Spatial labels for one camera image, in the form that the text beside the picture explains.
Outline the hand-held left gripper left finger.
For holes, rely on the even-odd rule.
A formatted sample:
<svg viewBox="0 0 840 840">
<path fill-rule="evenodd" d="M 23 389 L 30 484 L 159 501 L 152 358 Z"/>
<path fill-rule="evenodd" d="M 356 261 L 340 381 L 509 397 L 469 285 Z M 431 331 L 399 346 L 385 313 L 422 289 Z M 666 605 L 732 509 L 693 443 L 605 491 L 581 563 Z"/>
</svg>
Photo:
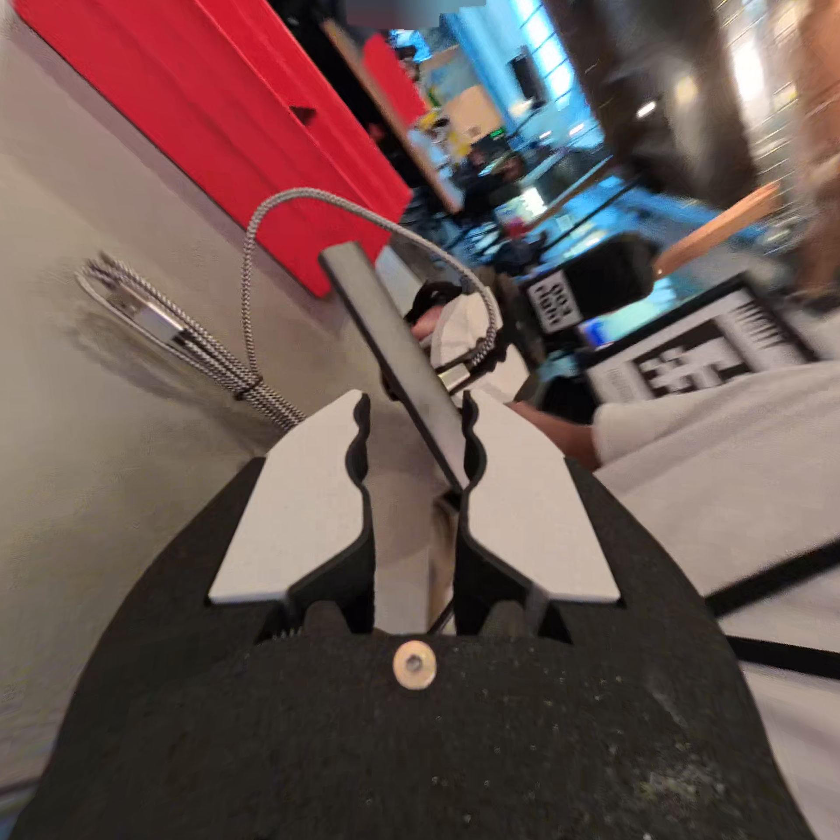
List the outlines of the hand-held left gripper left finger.
<svg viewBox="0 0 840 840">
<path fill-rule="evenodd" d="M 280 627 L 332 602 L 350 628 L 375 619 L 367 441 L 371 400 L 349 391 L 267 454 L 207 594 L 215 606 L 276 605 Z"/>
</svg>

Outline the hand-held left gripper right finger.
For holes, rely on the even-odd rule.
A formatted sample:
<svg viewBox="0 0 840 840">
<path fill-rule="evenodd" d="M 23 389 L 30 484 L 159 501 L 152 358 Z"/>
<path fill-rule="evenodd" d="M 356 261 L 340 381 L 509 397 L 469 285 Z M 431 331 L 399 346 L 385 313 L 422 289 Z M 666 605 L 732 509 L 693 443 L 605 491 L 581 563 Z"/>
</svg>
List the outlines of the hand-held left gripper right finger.
<svg viewBox="0 0 840 840">
<path fill-rule="evenodd" d="M 457 625 L 475 633 L 515 602 L 534 634 L 558 604 L 617 606 L 621 593 L 572 476 L 549 436 L 483 392 L 463 399 L 465 471 L 457 538 Z"/>
</svg>

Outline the grey hub with cable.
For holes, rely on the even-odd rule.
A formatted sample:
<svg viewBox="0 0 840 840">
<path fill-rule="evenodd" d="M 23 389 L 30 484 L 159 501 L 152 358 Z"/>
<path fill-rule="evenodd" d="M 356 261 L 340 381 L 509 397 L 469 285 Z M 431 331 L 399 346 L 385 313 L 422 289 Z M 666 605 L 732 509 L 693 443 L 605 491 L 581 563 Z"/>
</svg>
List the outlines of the grey hub with cable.
<svg viewBox="0 0 840 840">
<path fill-rule="evenodd" d="M 319 263 L 455 492 L 468 485 L 461 416 L 362 248 L 324 249 Z"/>
</svg>

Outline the red plastic bin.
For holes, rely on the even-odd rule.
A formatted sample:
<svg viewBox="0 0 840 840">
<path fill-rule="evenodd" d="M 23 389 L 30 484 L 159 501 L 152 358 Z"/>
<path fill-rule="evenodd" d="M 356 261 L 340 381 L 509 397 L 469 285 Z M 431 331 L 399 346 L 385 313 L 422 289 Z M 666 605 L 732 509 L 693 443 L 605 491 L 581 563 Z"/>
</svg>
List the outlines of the red plastic bin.
<svg viewBox="0 0 840 840">
<path fill-rule="evenodd" d="M 408 187 L 267 2 L 5 2 L 2 150 L 161 266 L 318 188 L 398 222 Z M 316 109 L 309 129 L 289 106 Z"/>
</svg>

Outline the grey desk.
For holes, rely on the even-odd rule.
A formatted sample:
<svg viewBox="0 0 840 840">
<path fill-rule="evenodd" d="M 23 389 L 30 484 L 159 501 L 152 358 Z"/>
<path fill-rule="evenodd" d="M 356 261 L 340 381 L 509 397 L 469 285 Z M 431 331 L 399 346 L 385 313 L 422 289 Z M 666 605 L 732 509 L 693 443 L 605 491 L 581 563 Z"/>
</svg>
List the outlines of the grey desk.
<svg viewBox="0 0 840 840">
<path fill-rule="evenodd" d="M 277 439 L 112 319 L 103 251 L 241 351 L 243 234 L 2 2 L 2 791 L 41 775 L 131 585 Z"/>
</svg>

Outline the person's white shirt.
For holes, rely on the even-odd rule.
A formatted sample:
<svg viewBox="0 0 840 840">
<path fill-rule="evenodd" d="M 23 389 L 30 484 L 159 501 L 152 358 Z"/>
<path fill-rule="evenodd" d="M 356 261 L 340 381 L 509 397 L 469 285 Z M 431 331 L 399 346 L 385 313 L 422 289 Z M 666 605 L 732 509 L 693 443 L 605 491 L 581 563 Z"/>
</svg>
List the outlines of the person's white shirt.
<svg viewBox="0 0 840 840">
<path fill-rule="evenodd" d="M 838 540 L 838 360 L 605 404 L 596 475 L 704 597 Z M 838 565 L 722 616 L 725 634 L 838 654 Z M 813 833 L 838 838 L 838 680 L 746 665 Z"/>
</svg>

